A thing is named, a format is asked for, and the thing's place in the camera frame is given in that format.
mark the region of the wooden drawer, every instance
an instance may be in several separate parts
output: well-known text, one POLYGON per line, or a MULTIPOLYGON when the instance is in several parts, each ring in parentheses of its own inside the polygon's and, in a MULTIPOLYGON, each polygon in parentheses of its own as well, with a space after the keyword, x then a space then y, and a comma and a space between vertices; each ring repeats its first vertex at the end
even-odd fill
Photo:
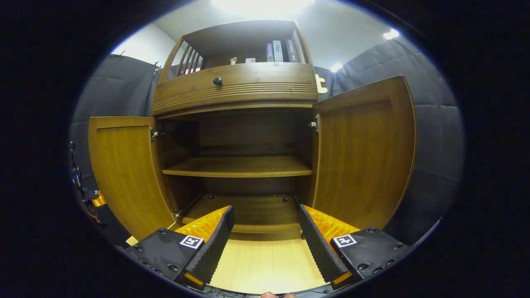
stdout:
POLYGON ((210 104, 260 100, 318 100, 313 65, 241 63, 203 69, 156 86, 152 114, 210 104), (214 78, 221 77, 217 86, 214 78))

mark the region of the book spine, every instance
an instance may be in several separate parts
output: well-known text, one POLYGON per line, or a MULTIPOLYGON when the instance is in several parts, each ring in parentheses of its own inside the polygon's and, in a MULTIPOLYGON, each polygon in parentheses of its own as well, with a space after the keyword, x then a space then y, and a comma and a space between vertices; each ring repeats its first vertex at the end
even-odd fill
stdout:
POLYGON ((267 62, 274 62, 274 48, 272 42, 267 42, 267 62))
POLYGON ((289 62, 300 63, 300 60, 298 60, 298 53, 296 52, 295 42, 292 39, 286 39, 285 44, 287 45, 289 62))
POLYGON ((283 62, 284 55, 281 52, 281 42, 279 40, 273 40, 272 45, 274 46, 274 61, 283 62))

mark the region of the cabinet door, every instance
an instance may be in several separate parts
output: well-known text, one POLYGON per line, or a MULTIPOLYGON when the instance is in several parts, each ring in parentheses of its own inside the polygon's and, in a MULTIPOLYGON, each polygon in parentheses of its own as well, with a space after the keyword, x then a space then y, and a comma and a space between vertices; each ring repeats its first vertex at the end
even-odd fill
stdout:
POLYGON ((116 218, 138 240, 175 222, 151 127, 151 117, 96 117, 89 122, 96 182, 116 218))
POLYGON ((357 228, 382 229, 407 189, 416 150, 405 78, 343 92, 313 110, 319 118, 313 206, 357 228))

